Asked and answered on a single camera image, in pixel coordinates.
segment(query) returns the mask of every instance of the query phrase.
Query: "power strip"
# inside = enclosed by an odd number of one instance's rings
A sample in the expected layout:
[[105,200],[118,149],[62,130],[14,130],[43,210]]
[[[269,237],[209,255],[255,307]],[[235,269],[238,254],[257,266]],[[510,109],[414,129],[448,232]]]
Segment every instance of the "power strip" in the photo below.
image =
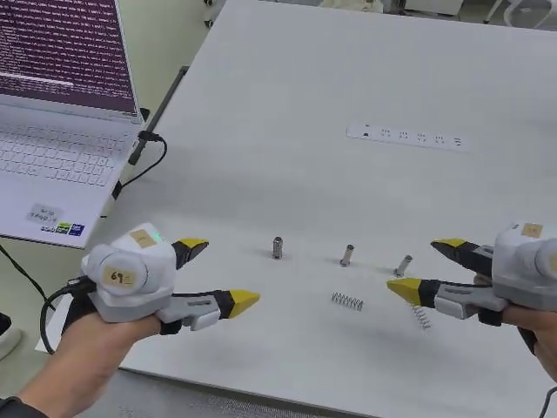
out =
[[446,151],[467,152],[469,144],[463,138],[441,133],[429,134],[391,128],[380,128],[368,124],[351,124],[346,136],[356,139],[387,142],[390,144],[421,146]]

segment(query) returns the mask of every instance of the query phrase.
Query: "handwritten label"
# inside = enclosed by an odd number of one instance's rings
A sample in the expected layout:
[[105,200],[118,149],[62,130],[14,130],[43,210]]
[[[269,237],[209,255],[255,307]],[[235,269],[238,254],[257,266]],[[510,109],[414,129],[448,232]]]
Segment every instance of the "handwritten label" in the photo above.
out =
[[543,225],[538,224],[524,224],[522,228],[522,235],[530,238],[539,238],[541,236],[541,230]]
[[147,248],[157,244],[157,241],[155,241],[152,236],[145,231],[145,229],[134,231],[133,233],[130,233],[130,236],[139,244],[141,248]]
[[41,225],[54,226],[62,217],[62,209],[36,203],[27,214],[26,219]]
[[129,288],[136,282],[135,272],[119,270],[114,267],[106,267],[103,271],[103,283],[105,285]]

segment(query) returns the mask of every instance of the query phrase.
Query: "small metal part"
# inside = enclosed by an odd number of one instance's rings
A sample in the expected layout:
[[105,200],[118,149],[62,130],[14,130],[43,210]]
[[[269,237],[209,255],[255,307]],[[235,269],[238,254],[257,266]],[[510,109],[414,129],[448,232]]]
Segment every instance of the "small metal part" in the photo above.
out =
[[414,316],[416,317],[416,319],[418,320],[419,326],[421,327],[421,329],[423,329],[424,331],[431,328],[432,327],[432,323],[429,320],[429,318],[427,318],[427,313],[426,310],[423,307],[417,307],[416,305],[411,305],[412,307],[412,312],[414,314]]
[[354,251],[354,246],[352,244],[348,244],[346,246],[345,255],[342,257],[342,260],[340,261],[340,265],[342,267],[350,266],[350,258],[352,257],[352,251]]
[[331,300],[339,305],[349,307],[354,311],[361,311],[364,307],[364,301],[358,298],[351,298],[343,293],[335,292],[331,296]]
[[406,271],[406,268],[412,262],[412,260],[412,255],[407,255],[404,259],[402,259],[399,266],[393,270],[393,274],[397,277],[404,276],[404,272]]
[[272,241],[272,257],[276,260],[282,259],[282,238],[280,237]]

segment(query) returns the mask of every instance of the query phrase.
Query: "laptop screen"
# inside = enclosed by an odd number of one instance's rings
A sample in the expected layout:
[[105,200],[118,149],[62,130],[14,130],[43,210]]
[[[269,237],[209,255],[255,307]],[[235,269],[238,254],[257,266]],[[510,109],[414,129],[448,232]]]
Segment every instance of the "laptop screen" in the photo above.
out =
[[135,115],[117,0],[0,0],[0,94]]

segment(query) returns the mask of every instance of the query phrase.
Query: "metal peg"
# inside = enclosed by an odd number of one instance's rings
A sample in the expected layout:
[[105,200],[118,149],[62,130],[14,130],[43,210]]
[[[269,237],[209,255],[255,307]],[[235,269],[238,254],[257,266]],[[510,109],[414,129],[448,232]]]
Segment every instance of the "metal peg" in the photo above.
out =
[[340,265],[342,267],[350,266],[350,258],[352,257],[352,251],[354,251],[354,246],[351,245],[351,244],[347,245],[345,255],[342,258],[342,260],[340,261]]
[[282,259],[282,238],[280,237],[272,241],[272,257],[276,260]]
[[402,259],[399,266],[394,269],[393,274],[397,277],[404,276],[404,272],[406,271],[406,268],[412,262],[412,260],[413,260],[412,255],[407,255],[404,259]]

